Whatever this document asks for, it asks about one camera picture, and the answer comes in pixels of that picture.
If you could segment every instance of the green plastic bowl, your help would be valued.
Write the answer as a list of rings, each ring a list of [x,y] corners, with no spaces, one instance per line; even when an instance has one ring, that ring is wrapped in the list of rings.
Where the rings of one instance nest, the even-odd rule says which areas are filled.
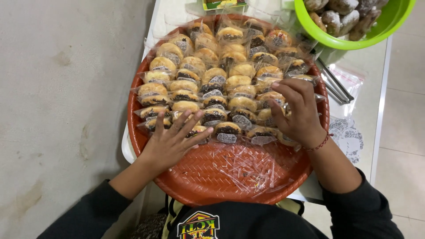
[[[322,31],[311,20],[303,0],[295,0],[295,12],[305,31],[318,42],[334,49],[357,50],[375,45],[393,34],[409,16],[414,4],[415,0],[390,0],[382,9],[378,24],[358,42],[340,40]]]

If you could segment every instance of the black sweatshirt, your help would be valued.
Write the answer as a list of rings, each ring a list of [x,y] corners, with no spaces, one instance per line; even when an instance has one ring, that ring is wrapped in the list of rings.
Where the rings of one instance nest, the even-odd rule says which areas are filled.
[[[334,238],[403,238],[391,221],[387,199],[365,179],[353,192],[335,194],[323,189],[331,212]],[[48,227],[39,239],[98,239],[117,221],[130,200],[105,180]],[[273,205],[222,202],[190,209],[179,215],[169,239],[201,236],[217,239],[327,238],[302,217]]]

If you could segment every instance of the orange woven tray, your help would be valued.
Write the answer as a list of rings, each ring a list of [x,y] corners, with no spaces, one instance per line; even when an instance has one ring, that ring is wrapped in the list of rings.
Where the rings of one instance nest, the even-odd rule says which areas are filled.
[[[148,56],[154,57],[154,52],[150,51]],[[149,63],[146,57],[137,70],[131,85],[132,88],[143,84],[138,73],[148,70]],[[313,65],[308,74],[320,76],[316,65]],[[328,94],[322,79],[320,79],[314,91],[326,97],[325,101],[317,104],[317,111],[322,114],[320,116],[322,127],[328,130]],[[136,97],[135,93],[130,92],[127,119],[131,144],[136,156],[139,156],[146,145],[147,138],[136,127],[137,124],[142,122],[134,114],[135,110],[142,108]],[[244,180],[244,174],[239,175],[238,178],[244,180],[244,184],[249,190],[241,189],[240,186],[236,185],[228,176],[234,174],[234,172],[229,172],[231,165],[229,167],[228,162],[231,162],[235,157],[229,152],[231,147],[237,149],[238,152],[243,150],[243,153],[237,156],[239,160],[249,160],[254,162],[255,166],[262,171],[272,171],[274,175],[273,188],[257,191],[255,188],[257,183],[253,180]],[[231,147],[216,142],[200,145],[198,149],[190,151],[176,166],[155,178],[154,182],[166,194],[189,206],[207,205],[227,200],[275,204],[295,191],[312,172],[310,160],[304,150],[294,152],[291,147],[280,143],[269,143],[263,147],[245,147],[237,143]]]

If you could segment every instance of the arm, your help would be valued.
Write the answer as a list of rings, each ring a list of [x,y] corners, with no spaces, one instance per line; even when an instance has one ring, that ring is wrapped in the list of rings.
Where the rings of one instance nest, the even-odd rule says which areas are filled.
[[[169,130],[164,129],[164,113],[159,113],[156,131],[135,162],[111,181],[105,180],[82,197],[38,238],[101,238],[149,181],[177,164],[190,149],[197,148],[198,142],[212,133],[213,129],[208,128],[195,137],[185,138],[202,117],[202,111],[198,111],[184,124],[190,113],[182,114]]]
[[[314,89],[300,79],[285,79],[272,84],[291,108],[285,117],[281,107],[269,100],[279,130],[304,148],[316,148],[327,137],[317,116]],[[323,187],[323,199],[331,212],[334,238],[403,238],[391,221],[387,199],[374,189],[329,138],[321,148],[307,151]]]

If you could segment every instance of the hand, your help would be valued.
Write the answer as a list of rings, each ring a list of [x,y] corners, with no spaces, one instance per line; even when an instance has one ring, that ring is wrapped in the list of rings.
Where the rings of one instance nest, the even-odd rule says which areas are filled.
[[[284,79],[272,83],[272,89],[281,93],[291,108],[285,117],[276,100],[268,100],[274,122],[279,130],[305,148],[319,146],[327,132],[320,125],[313,85],[300,79]]]
[[[213,132],[213,128],[209,127],[195,137],[186,138],[204,113],[201,110],[197,111],[185,124],[190,114],[190,110],[185,111],[171,128],[166,130],[163,123],[164,112],[160,112],[156,120],[155,133],[137,160],[143,161],[154,174],[159,175],[176,165],[189,150],[198,148],[198,143],[206,139]]]

